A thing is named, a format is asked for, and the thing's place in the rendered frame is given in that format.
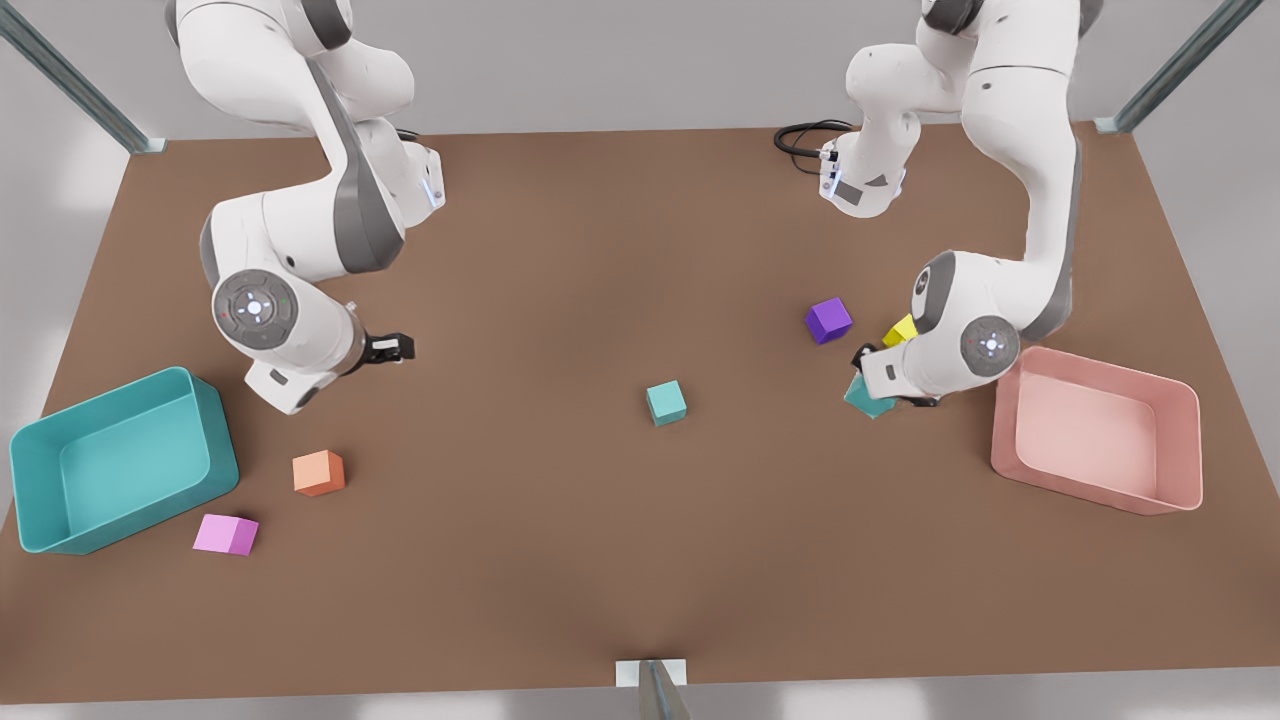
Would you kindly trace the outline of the teal cube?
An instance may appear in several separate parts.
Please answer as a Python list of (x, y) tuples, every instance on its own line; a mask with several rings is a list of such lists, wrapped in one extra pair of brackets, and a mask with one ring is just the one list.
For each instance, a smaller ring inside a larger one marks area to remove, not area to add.
[(682, 420), (687, 415), (689, 407), (677, 380), (646, 388), (645, 400), (655, 427)]
[(867, 388), (865, 375), (860, 372), (852, 378), (845, 392), (844, 401), (870, 419), (884, 415), (897, 402), (895, 397), (873, 398)]

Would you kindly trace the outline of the teal plastic bin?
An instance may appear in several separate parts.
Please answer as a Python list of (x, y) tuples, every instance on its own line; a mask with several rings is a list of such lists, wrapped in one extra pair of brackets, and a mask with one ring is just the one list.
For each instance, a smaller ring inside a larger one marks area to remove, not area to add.
[(28, 553), (87, 555), (239, 480), (218, 389), (170, 366), (22, 427), (9, 443)]

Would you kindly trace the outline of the orange cube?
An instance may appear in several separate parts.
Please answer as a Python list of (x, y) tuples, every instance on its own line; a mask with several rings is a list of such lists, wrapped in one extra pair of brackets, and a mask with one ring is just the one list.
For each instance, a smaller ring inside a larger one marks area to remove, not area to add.
[(343, 460), (330, 450), (294, 457), (292, 473), (294, 492), (308, 497), (326, 495), (346, 487)]

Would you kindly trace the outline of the silver frame post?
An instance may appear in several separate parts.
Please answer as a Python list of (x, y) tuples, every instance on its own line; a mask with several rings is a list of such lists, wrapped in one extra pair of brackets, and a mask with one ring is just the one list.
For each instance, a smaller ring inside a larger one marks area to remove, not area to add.
[(614, 662), (614, 685), (637, 691), (639, 720), (692, 720), (680, 694), (680, 688), (687, 683), (685, 659)]
[(0, 38), (9, 42), (45, 79), (59, 88), (127, 152), (132, 155), (164, 152), (166, 149), (164, 138), (146, 135), (36, 29), (10, 0), (0, 0)]
[(1265, 3), (1222, 0), (1114, 115), (1094, 118), (1094, 129), (1100, 135), (1132, 135)]

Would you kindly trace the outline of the pink cube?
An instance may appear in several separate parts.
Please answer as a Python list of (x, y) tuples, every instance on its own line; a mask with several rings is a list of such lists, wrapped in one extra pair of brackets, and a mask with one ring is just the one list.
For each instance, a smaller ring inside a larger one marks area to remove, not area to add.
[(259, 532), (259, 523), (216, 514), (205, 514), (193, 542), (193, 550), (250, 556)]

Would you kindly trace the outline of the pink plastic bin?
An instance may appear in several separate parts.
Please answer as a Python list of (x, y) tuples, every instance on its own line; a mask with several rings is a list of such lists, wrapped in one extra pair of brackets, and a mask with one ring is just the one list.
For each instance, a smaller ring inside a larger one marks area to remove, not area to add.
[(1030, 347), (996, 386), (991, 466), (1128, 512), (1203, 502), (1201, 402), (1161, 375)]

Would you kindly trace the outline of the purple cube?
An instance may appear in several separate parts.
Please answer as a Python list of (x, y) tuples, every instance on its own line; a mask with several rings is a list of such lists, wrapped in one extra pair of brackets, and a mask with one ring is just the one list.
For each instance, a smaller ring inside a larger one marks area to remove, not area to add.
[(838, 340), (846, 336), (852, 327), (852, 318), (840, 297), (812, 305), (804, 322), (817, 345)]

